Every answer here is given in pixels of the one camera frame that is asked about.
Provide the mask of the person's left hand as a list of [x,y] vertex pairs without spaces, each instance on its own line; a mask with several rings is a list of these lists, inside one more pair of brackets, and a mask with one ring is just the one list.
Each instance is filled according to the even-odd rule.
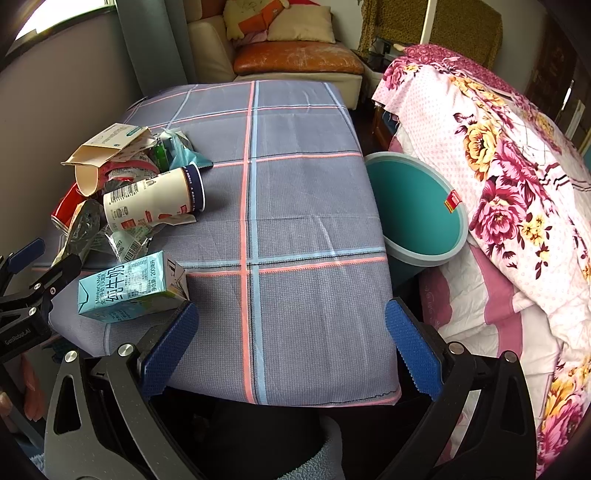
[[[24,415],[30,421],[38,421],[45,417],[45,395],[34,368],[25,355],[20,356],[19,372],[25,386]],[[9,418],[13,403],[6,392],[1,392],[1,418],[11,433],[18,430],[17,425]]]

